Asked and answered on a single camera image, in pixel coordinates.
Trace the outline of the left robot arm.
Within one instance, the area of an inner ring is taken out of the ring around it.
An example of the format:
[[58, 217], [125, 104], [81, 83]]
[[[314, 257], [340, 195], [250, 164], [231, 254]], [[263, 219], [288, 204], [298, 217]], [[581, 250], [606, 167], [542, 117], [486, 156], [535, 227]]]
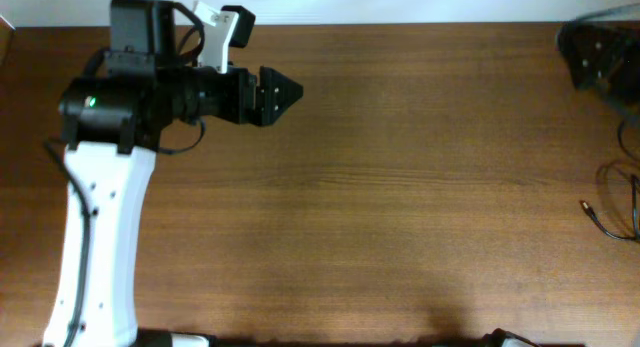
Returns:
[[255, 17], [239, 5], [112, 0], [110, 43], [64, 91], [62, 153], [68, 183], [60, 280], [46, 346], [212, 346], [201, 333], [144, 329], [134, 304], [139, 223], [162, 131], [208, 116], [274, 124], [303, 95], [269, 68], [233, 65]]

